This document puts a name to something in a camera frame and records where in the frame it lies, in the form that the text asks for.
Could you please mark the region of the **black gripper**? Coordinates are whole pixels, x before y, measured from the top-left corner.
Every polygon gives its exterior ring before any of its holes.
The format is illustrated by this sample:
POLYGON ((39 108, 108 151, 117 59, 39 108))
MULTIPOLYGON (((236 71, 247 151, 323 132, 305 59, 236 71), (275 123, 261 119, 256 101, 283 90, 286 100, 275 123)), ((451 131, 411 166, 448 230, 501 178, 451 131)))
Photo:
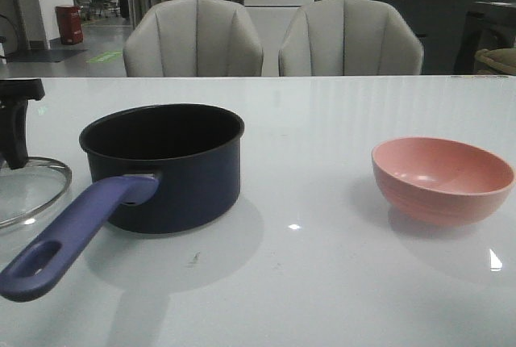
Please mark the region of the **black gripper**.
POLYGON ((28 102, 45 96, 39 78, 1 80, 2 159, 10 169, 21 169, 28 162, 26 113, 28 102))

